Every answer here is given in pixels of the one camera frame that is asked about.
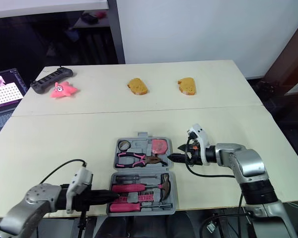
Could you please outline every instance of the pink pliers handle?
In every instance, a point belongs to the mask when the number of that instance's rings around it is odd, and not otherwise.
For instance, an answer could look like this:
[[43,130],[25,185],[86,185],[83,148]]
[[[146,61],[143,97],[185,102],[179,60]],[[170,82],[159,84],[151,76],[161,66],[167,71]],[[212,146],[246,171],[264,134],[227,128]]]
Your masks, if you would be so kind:
[[134,168],[134,167],[144,167],[146,165],[146,162],[145,162],[146,155],[144,153],[123,152],[123,153],[118,153],[117,156],[118,158],[134,157],[136,159],[139,159],[140,161],[135,162],[133,164],[128,164],[128,165],[116,164],[116,168]]

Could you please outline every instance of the pliers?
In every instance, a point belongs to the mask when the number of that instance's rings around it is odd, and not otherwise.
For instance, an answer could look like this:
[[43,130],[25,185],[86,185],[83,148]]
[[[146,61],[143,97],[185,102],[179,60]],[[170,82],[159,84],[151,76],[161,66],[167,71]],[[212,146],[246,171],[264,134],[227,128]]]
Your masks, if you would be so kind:
[[165,161],[162,161],[159,157],[157,156],[147,156],[144,153],[133,153],[133,152],[123,152],[123,153],[118,153],[117,154],[118,158],[122,157],[134,157],[139,159],[140,161],[135,162],[133,164],[128,164],[128,165],[121,165],[121,164],[116,164],[116,168],[134,168],[134,167],[144,167],[146,164],[157,164],[157,163],[162,163],[163,165],[168,165]]

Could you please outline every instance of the gray tool case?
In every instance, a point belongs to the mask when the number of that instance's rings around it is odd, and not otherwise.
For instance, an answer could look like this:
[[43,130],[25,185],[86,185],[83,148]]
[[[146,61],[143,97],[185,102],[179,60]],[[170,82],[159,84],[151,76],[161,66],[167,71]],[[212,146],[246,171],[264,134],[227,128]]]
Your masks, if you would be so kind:
[[[134,167],[134,168],[118,168],[117,164],[128,165],[140,161],[134,157],[118,157],[118,153],[123,152],[133,152],[133,153],[144,153],[147,156],[155,156],[152,152],[152,140],[153,139],[162,139],[167,143],[167,151],[164,154],[156,155],[162,161],[166,162],[167,165],[162,163],[157,164],[146,164],[144,167]],[[126,146],[124,151],[121,151],[118,147],[119,142],[129,141],[130,147]],[[159,185],[161,184],[161,175],[168,174],[170,181],[170,194],[164,199],[161,199],[162,190],[160,188],[146,188],[142,192],[129,192],[129,193],[120,193],[127,203],[137,203],[139,195],[150,195],[150,198],[153,198],[153,201],[142,201],[140,202],[141,206],[147,205],[162,205],[162,204],[171,204],[171,207],[150,207],[150,208],[141,208],[140,211],[133,212],[110,212],[110,206],[113,203],[107,204],[106,212],[109,216],[152,216],[152,215],[168,215],[173,214],[176,211],[178,205],[177,191],[176,191],[176,181],[175,175],[173,172],[169,171],[169,168],[173,165],[173,162],[168,159],[168,155],[172,153],[171,140],[165,137],[150,137],[147,132],[139,132],[138,137],[135,138],[122,138],[117,141],[115,149],[115,160],[114,168],[117,170],[111,177],[110,189],[113,188],[113,185],[117,184],[132,184],[132,183],[142,183],[145,185]],[[156,178],[132,178],[133,176],[156,176]]]

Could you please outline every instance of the laptop screen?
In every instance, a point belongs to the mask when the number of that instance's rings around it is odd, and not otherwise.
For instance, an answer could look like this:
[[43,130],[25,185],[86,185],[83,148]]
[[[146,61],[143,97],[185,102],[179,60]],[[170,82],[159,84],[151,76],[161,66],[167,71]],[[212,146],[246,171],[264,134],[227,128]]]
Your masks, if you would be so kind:
[[0,72],[0,112],[15,108],[27,87],[16,68]]

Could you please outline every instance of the white wall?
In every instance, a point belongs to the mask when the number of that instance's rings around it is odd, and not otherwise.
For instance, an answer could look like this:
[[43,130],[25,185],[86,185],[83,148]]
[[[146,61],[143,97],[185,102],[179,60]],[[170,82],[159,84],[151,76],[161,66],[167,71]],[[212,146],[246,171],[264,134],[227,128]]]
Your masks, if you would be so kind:
[[126,63],[234,60],[264,75],[298,28],[298,0],[117,0]]

